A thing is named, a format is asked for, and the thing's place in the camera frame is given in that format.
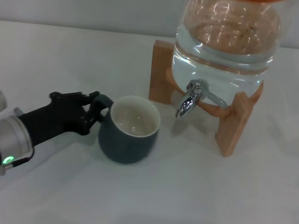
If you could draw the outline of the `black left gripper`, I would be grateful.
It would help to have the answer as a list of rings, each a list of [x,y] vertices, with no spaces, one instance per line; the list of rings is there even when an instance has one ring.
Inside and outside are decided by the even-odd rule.
[[[98,91],[89,95],[53,92],[47,106],[25,113],[18,119],[26,127],[33,146],[66,132],[88,135],[96,122],[102,122],[101,111],[106,109],[102,103],[93,102],[99,95]],[[86,105],[90,105],[88,111],[84,109]]]

